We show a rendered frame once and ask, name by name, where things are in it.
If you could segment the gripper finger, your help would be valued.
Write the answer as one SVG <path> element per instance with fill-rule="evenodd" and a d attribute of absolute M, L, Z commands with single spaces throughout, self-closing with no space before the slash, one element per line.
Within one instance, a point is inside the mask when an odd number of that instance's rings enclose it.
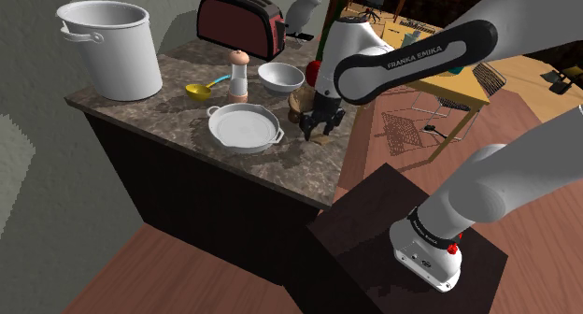
<path fill-rule="evenodd" d="M 321 114 L 319 112 L 305 112 L 300 115 L 299 127 L 304 133 L 305 141 L 311 137 L 315 127 L 321 123 Z"/>
<path fill-rule="evenodd" d="M 328 136 L 335 127 L 340 125 L 345 114 L 346 112 L 344 109 L 338 109 L 335 114 L 328 119 L 322 133 L 325 136 Z"/>

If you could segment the brown wooden bowl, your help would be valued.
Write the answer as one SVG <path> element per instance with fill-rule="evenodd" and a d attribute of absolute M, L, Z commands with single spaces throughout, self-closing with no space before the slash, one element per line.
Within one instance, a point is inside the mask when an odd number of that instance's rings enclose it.
<path fill-rule="evenodd" d="M 300 114 L 310 111 L 313 108 L 315 90 L 305 85 L 294 90 L 288 97 L 289 112 L 288 120 L 292 123 L 300 121 Z"/>

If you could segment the red apple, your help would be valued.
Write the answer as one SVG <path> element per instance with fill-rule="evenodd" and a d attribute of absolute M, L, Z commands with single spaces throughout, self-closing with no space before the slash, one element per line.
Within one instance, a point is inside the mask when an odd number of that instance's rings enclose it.
<path fill-rule="evenodd" d="M 306 83 L 310 86 L 310 87 L 315 87 L 317 78 L 318 78 L 318 74 L 319 74 L 319 70 L 320 70 L 320 64 L 321 61 L 312 61 L 310 62 L 307 66 L 306 66 L 306 72 L 305 72 L 305 77 L 306 77 Z"/>

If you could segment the white bowl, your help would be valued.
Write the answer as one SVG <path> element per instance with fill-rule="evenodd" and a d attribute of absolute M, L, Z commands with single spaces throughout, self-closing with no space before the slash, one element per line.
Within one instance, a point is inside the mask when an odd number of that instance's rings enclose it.
<path fill-rule="evenodd" d="M 285 63 L 262 64 L 258 75 L 266 91 L 274 96 L 287 96 L 305 82 L 305 75 L 299 68 Z"/>

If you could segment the pink and white pepper mill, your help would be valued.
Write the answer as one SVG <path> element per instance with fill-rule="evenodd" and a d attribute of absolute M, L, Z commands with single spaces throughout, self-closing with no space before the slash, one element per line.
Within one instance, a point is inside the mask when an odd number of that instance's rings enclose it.
<path fill-rule="evenodd" d="M 228 99 L 230 103 L 248 101 L 247 65 L 249 56 L 242 50 L 233 50 L 228 55 L 232 67 Z"/>

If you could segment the grey owl figure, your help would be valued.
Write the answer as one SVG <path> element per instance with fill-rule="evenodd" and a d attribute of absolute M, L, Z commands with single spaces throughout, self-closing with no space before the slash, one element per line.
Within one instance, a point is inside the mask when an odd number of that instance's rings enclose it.
<path fill-rule="evenodd" d="M 290 6 L 285 16 L 286 35 L 300 40 L 310 41 L 313 35 L 305 34 L 303 28 L 313 15 L 313 10 L 319 6 L 321 0 L 296 0 Z"/>

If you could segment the yellow wooden table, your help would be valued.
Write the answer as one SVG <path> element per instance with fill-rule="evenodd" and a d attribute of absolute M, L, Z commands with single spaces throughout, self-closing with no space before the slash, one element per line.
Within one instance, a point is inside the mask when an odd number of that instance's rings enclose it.
<path fill-rule="evenodd" d="M 385 21 L 381 38 L 395 49 L 399 49 L 402 47 L 405 34 L 412 34 L 419 29 L 407 27 L 406 25 L 402 25 L 395 21 L 396 18 L 394 20 Z M 461 130 L 464 130 L 464 128 L 467 132 L 473 124 L 479 110 L 490 104 L 489 96 L 485 93 L 484 89 L 473 74 L 473 70 L 470 70 L 470 67 L 465 67 L 458 75 L 446 71 L 432 77 L 413 81 L 408 83 L 407 86 L 418 92 L 418 96 L 413 102 L 411 108 L 423 113 L 431 113 L 431 117 L 426 121 L 427 125 L 431 124 L 431 120 L 434 120 L 435 116 L 446 118 L 453 109 L 450 108 L 447 114 L 445 111 L 440 112 L 444 106 L 438 101 L 439 99 L 445 99 L 469 107 L 469 111 L 466 112 L 465 116 L 463 116 L 460 122 L 449 133 L 448 137 L 446 137 L 431 154 L 429 162 L 432 162 L 451 141 L 462 140 L 461 137 L 457 137 L 457 134 Z M 426 110 L 422 107 L 416 107 L 416 104 L 423 93 L 436 97 L 438 106 L 435 109 Z"/>

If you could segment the dark robot stand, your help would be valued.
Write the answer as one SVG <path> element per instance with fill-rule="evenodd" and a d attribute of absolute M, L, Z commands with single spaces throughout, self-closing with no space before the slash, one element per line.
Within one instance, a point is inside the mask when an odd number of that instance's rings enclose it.
<path fill-rule="evenodd" d="M 507 256 L 474 229 L 462 235 L 450 292 L 395 259 L 390 225 L 427 196 L 384 164 L 304 227 L 285 284 L 303 314 L 489 314 Z"/>

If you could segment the dark red toaster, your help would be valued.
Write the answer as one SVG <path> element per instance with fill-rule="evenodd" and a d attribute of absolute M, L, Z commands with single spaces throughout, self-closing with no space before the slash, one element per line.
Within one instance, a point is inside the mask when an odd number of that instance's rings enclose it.
<path fill-rule="evenodd" d="M 270 62 L 286 47 L 286 24 L 270 0 L 201 0 L 197 36 Z"/>

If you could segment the dark kitchen cabinet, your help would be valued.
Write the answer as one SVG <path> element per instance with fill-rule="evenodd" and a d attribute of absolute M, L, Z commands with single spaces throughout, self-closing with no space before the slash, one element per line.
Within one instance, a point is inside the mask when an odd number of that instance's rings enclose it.
<path fill-rule="evenodd" d="M 86 118 L 145 223 L 273 283 L 333 202 L 337 168 L 326 178 L 289 144 L 230 153 L 201 111 Z"/>

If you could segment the large white pot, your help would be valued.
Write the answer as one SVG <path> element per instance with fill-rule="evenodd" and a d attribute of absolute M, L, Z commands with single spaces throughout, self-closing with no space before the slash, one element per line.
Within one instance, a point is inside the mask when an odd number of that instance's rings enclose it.
<path fill-rule="evenodd" d="M 90 0 L 61 6 L 56 16 L 62 20 L 64 39 L 75 44 L 95 90 L 103 97 L 138 101 L 163 87 L 144 8 Z"/>

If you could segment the white two-handled pan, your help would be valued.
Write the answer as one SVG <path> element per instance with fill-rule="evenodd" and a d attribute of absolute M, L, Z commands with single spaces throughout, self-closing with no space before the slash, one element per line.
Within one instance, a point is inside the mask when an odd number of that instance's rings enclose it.
<path fill-rule="evenodd" d="M 234 103 L 206 110 L 213 139 L 226 150 L 252 154 L 278 144 L 284 131 L 278 118 L 261 105 Z"/>

